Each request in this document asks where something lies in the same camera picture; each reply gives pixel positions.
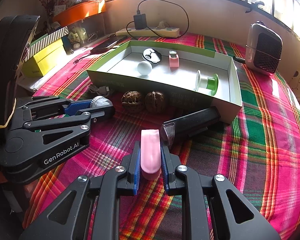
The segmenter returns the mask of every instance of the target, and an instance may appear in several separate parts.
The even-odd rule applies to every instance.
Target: table
[[[245,49],[236,44],[191,33],[173,40],[140,40],[181,43],[229,56],[245,54]],[[88,92],[91,82],[86,70],[99,58],[101,55],[92,55],[76,65],[73,59],[35,95],[93,98]],[[176,143],[171,152],[202,175],[225,175],[281,238],[288,239],[300,223],[300,106],[279,73],[264,76],[245,65],[237,71],[243,107],[232,125],[218,123],[191,140]],[[115,116],[91,129],[90,147],[40,178],[24,227],[77,176],[104,174],[132,153],[142,129],[158,129],[163,121],[179,113],[179,109],[168,107],[160,115],[147,111],[128,114],[121,106],[121,96],[116,93],[111,97]],[[120,221],[120,239],[180,239],[181,196],[167,196],[161,177],[153,182],[141,179],[138,195],[122,198]]]

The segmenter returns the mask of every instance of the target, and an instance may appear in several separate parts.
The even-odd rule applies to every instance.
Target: ping pong ball
[[[148,61],[141,61],[138,64],[138,72],[140,73],[140,75],[148,75],[151,71],[152,71],[152,65],[150,62]]]

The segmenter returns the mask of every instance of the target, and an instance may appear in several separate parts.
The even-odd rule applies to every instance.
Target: pink object
[[[161,168],[159,130],[141,130],[140,166],[142,175],[147,180],[159,177]]]
[[[171,55],[169,55],[169,63],[170,63],[170,67],[179,67],[178,54],[176,54],[175,58],[173,58],[173,57],[171,57]]]

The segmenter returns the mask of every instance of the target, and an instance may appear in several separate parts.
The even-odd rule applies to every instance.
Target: smartphone
[[[119,36],[119,37],[114,36],[108,38],[98,46],[94,47],[91,50],[91,54],[100,54],[100,53],[107,52],[109,49],[113,48],[116,44],[120,43],[121,41],[124,41],[126,38],[127,36]]]

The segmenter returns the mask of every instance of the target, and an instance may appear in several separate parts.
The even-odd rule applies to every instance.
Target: wall
[[[105,22],[108,32],[126,27],[136,14],[142,0],[112,0],[106,3]],[[250,25],[263,21],[267,27],[278,33],[283,41],[282,57],[278,70],[287,82],[295,71],[300,70],[300,41],[285,28],[269,18],[252,11],[246,14],[246,7],[227,0],[168,0],[184,7],[190,19],[189,32],[216,37],[246,45]],[[140,6],[146,13],[149,26],[157,26],[162,20],[171,26],[186,30],[186,16],[181,8],[161,1],[150,0]]]
[[[0,20],[5,16],[14,15],[41,15],[38,29],[46,20],[44,7],[39,0],[3,0],[0,5]]]

